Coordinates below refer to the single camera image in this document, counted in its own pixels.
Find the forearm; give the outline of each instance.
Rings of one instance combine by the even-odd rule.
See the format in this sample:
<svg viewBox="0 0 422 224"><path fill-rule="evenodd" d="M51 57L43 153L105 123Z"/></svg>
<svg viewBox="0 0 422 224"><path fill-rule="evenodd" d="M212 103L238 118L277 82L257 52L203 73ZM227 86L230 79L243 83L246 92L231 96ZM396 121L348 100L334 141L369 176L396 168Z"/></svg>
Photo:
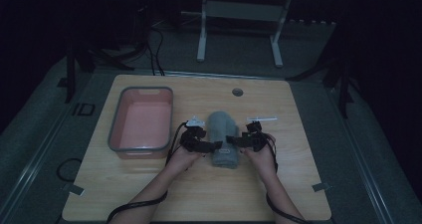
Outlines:
<svg viewBox="0 0 422 224"><path fill-rule="evenodd" d="M276 173L266 175L265 177L262 176L261 179L267 189L268 196L270 197L273 204L277 207L277 209L289 215L304 219ZM285 217L278 215L277 213L275 213L275 217L277 224L295 223Z"/></svg>
<svg viewBox="0 0 422 224"><path fill-rule="evenodd" d="M175 178L174 174L169 173L163 169L158 173L151 182L148 183L132 200L133 202L150 201L160 198L169 188L172 180ZM133 209L124 210L117 213L110 223L149 223L157 208L156 205L143 206Z"/></svg>

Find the human arm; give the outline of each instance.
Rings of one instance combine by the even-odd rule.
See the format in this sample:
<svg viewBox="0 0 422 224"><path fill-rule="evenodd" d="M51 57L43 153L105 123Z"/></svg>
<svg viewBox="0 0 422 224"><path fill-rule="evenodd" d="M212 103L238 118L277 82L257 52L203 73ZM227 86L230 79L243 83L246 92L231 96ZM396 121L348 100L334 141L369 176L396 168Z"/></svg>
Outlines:
<svg viewBox="0 0 422 224"><path fill-rule="evenodd" d="M265 145L259 152L254 152L248 148L242 148L241 151L251 159L256 167L274 206L284 213L304 220L277 175L271 148ZM276 213L275 218L277 224L296 223Z"/></svg>
<svg viewBox="0 0 422 224"><path fill-rule="evenodd" d="M179 147L172 154L167 165L129 203L155 200L161 197L173 180L190 167L201 155L202 153L189 152L184 147ZM109 223L149 223L157 206L150 205L124 210L117 213Z"/></svg>

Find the pink plastic tray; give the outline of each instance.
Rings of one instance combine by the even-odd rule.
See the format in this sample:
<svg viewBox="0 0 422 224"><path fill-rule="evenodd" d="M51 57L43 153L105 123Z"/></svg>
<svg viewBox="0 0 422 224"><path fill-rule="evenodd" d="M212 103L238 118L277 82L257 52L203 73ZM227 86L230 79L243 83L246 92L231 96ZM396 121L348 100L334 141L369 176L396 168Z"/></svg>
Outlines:
<svg viewBox="0 0 422 224"><path fill-rule="evenodd" d="M173 92L166 87L121 92L108 138L120 158L163 158L171 131Z"/></svg>

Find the table surface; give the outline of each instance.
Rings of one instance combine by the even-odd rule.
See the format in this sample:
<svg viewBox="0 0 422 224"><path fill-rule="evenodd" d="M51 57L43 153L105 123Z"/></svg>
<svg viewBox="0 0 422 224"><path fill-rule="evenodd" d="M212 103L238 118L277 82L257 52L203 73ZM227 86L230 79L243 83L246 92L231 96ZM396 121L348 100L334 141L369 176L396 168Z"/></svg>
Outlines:
<svg viewBox="0 0 422 224"><path fill-rule="evenodd" d="M312 188L320 178L287 82L120 75L114 79L75 180L85 192L82 196L70 194L64 219L106 220L115 207L127 203L162 169L165 158L120 159L107 145L121 91L157 86L170 87L174 92L171 138L177 127L194 115L206 120L212 112L227 112L240 132L246 131L247 117L276 116L277 120L262 121L261 125L263 132L277 139L279 177L306 219L330 218L325 193ZM232 94L236 88L243 90L241 97ZM168 191L153 221L274 220L264 186L243 154L236 169L212 166L208 154L179 176Z"/></svg>

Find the dark background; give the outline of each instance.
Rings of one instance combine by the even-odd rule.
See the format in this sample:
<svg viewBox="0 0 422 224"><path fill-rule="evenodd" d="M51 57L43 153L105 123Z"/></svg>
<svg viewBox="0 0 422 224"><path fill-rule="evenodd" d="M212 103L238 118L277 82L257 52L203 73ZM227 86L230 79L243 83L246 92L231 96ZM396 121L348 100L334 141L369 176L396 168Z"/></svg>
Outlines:
<svg viewBox="0 0 422 224"><path fill-rule="evenodd" d="M138 9L144 10L133 23ZM321 61L351 60L352 77L420 200L421 9L421 0L293 0L288 15L337 24ZM82 37L98 48L113 49L142 43L152 12L177 27L181 10L200 11L200 0L0 0L0 131L65 56L66 41ZM127 33L133 28L139 33Z"/></svg>

